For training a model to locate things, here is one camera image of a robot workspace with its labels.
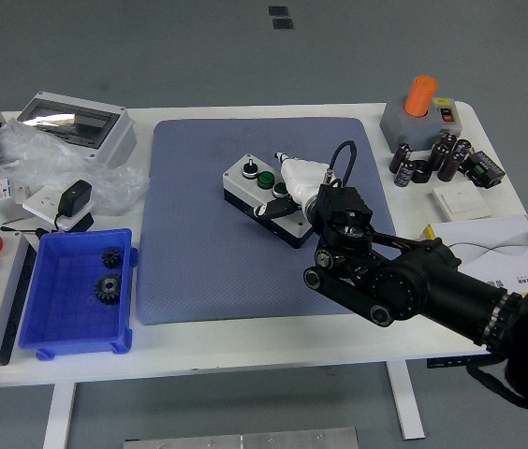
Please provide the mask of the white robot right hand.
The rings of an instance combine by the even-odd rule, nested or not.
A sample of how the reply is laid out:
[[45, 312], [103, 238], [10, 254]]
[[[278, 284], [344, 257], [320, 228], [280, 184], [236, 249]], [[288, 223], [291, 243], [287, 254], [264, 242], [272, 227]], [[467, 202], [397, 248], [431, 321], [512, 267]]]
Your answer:
[[269, 221], [306, 210], [315, 202], [319, 186], [334, 178], [328, 164], [290, 157], [283, 152], [278, 152], [275, 157], [281, 163], [287, 194], [255, 207], [253, 214], [259, 220]]

